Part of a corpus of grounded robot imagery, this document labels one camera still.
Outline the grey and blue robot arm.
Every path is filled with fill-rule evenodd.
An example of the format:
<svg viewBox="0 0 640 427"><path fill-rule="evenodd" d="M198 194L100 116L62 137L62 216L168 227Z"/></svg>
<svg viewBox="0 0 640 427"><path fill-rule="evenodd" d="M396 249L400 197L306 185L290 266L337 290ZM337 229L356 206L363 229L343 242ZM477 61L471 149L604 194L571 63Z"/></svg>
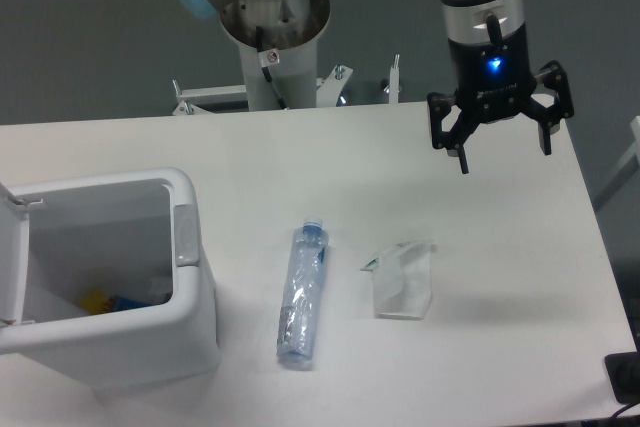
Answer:
<svg viewBox="0 0 640 427"><path fill-rule="evenodd" d="M318 105L317 42L329 0L180 0L194 16L218 16L241 57L249 108ZM535 121L541 149L574 113L567 75L557 62L532 71L523 0L441 0L457 86L427 97L431 141L459 160L483 125L518 115Z"/></svg>

